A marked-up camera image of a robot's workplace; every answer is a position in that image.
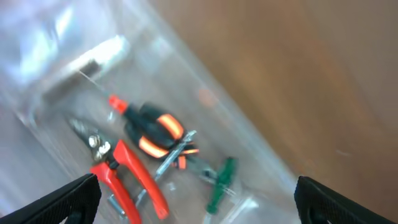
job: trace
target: pliers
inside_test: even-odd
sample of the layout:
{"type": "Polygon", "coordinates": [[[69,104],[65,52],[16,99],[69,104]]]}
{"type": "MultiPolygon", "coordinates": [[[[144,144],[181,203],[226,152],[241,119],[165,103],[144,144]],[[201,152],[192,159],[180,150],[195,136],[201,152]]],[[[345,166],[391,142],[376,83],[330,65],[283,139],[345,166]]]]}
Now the pliers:
{"type": "Polygon", "coordinates": [[[165,219],[169,215],[169,206],[162,192],[142,162],[123,140],[110,138],[97,127],[82,119],[68,116],[67,120],[72,130],[87,145],[93,155],[95,164],[91,167],[90,172],[97,175],[99,181],[104,182],[112,190],[132,223],[141,223],[141,218],[128,191],[116,176],[116,168],[120,164],[127,166],[148,191],[158,217],[165,219]]]}
{"type": "MultiPolygon", "coordinates": [[[[182,124],[173,115],[152,104],[145,103],[138,109],[115,95],[109,97],[109,104],[127,119],[124,130],[133,143],[153,158],[163,161],[185,132],[182,124]]],[[[174,166],[186,169],[187,155],[198,152],[199,149],[194,142],[189,142],[174,162],[174,166]]]]}

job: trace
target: green handle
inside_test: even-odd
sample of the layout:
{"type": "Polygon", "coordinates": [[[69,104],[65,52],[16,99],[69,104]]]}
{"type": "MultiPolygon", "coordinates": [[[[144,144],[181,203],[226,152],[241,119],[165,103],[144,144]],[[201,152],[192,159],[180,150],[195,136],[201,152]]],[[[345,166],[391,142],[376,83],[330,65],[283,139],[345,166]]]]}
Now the green handle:
{"type": "Polygon", "coordinates": [[[213,195],[209,204],[207,205],[206,211],[214,215],[218,211],[218,205],[224,197],[224,189],[228,188],[235,176],[237,160],[229,157],[225,160],[224,165],[218,171],[218,177],[216,184],[213,188],[213,195]]]}

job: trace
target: orange tip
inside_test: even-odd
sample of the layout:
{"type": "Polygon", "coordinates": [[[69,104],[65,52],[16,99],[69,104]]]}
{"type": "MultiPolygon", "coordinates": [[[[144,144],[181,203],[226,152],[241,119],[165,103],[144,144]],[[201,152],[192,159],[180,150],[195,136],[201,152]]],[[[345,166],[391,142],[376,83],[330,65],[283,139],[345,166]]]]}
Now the orange tip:
{"type": "Polygon", "coordinates": [[[111,95],[109,97],[109,104],[113,109],[117,110],[121,114],[123,114],[129,107],[127,102],[120,100],[116,95],[111,95]]]}

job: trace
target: metal blade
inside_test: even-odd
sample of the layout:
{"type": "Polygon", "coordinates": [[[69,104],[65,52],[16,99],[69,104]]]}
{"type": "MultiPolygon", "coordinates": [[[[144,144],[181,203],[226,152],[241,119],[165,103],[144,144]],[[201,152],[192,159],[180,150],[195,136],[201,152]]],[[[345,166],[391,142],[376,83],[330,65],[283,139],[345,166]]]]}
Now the metal blade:
{"type": "Polygon", "coordinates": [[[90,142],[90,137],[100,135],[98,128],[83,119],[76,118],[69,114],[65,115],[65,118],[75,134],[87,145],[87,147],[94,149],[95,147],[93,147],[93,144],[90,142]]]}

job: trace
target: red handle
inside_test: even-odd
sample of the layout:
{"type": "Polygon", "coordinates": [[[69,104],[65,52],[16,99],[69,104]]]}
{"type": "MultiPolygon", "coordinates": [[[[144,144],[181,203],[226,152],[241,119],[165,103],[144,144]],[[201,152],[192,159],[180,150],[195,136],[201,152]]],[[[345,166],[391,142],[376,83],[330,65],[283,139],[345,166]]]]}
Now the red handle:
{"type": "Polygon", "coordinates": [[[139,212],[134,202],[130,199],[129,193],[123,187],[122,182],[116,176],[116,170],[111,170],[109,165],[102,162],[93,166],[90,172],[97,175],[98,180],[104,182],[112,190],[130,222],[133,224],[141,224],[139,212]]]}
{"type": "Polygon", "coordinates": [[[169,215],[169,205],[158,188],[156,182],[149,174],[138,157],[127,147],[123,140],[120,140],[113,151],[113,157],[120,164],[129,168],[129,170],[137,177],[138,181],[148,191],[149,196],[154,204],[157,216],[165,219],[169,215]]]}

